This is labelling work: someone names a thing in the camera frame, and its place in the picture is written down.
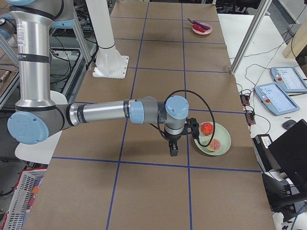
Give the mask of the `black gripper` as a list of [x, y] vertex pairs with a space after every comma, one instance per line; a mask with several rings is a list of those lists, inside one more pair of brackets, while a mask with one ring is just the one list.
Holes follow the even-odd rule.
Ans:
[[170, 134], [167, 131], [164, 131], [164, 137], [168, 141], [169, 153], [171, 157], [178, 155], [178, 140], [183, 136], [183, 134]]

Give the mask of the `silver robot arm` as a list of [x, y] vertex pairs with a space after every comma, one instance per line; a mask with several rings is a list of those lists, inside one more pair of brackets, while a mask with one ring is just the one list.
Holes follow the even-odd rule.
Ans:
[[188, 101], [175, 93], [163, 102], [153, 97], [95, 104], [56, 104], [50, 97], [49, 29], [73, 27], [71, 0], [11, 0], [16, 20], [20, 100], [9, 118], [9, 133], [23, 144], [37, 144], [79, 124], [125, 118], [136, 124], [164, 125], [170, 155], [177, 156], [177, 141], [188, 134]]

